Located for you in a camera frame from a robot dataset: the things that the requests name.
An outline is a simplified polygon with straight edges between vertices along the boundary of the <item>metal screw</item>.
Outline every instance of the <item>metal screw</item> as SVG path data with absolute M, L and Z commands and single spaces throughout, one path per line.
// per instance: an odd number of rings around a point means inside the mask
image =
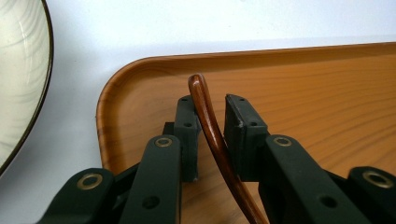
M 394 186 L 393 182 L 389 178 L 375 171 L 365 171 L 363 173 L 363 177 L 369 183 L 383 189 L 390 189 Z
M 170 145 L 172 145 L 172 139 L 167 137 L 162 137 L 155 141 L 155 146 L 157 147 L 169 147 Z
M 94 189 L 98 187 L 103 181 L 103 177 L 99 174 L 86 174 L 78 182 L 79 189 Z
M 285 137 L 276 137 L 274 138 L 274 142 L 282 147 L 291 146 L 291 141 L 289 140 L 289 138 L 285 138 Z

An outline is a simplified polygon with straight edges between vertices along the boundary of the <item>orange tray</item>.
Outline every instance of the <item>orange tray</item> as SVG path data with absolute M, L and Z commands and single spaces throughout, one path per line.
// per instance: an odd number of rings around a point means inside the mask
M 118 174 L 174 121 L 187 79 L 202 73 L 219 126 L 226 93 L 249 99 L 270 133 L 297 139 L 322 166 L 347 176 L 370 165 L 396 175 L 396 43 L 156 57 L 127 64 L 97 107 L 102 163 Z M 182 223 L 247 223 L 205 137 L 199 181 L 183 184 Z M 257 184 L 247 184 L 262 209 Z

